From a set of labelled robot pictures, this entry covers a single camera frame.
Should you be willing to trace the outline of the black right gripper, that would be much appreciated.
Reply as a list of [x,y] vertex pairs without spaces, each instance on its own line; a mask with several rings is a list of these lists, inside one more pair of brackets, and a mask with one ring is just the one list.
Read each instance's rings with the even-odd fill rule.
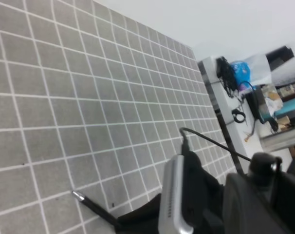
[[[203,169],[192,151],[184,154],[184,220],[195,234],[224,234],[224,186]],[[120,216],[116,234],[158,234],[161,194],[147,204]]]

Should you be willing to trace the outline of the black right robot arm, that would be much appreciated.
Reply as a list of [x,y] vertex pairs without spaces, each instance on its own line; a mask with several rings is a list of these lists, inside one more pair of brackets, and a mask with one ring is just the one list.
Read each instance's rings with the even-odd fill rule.
[[118,234],[295,234],[295,175],[257,153],[220,184],[194,152],[166,163],[162,192],[118,218]]

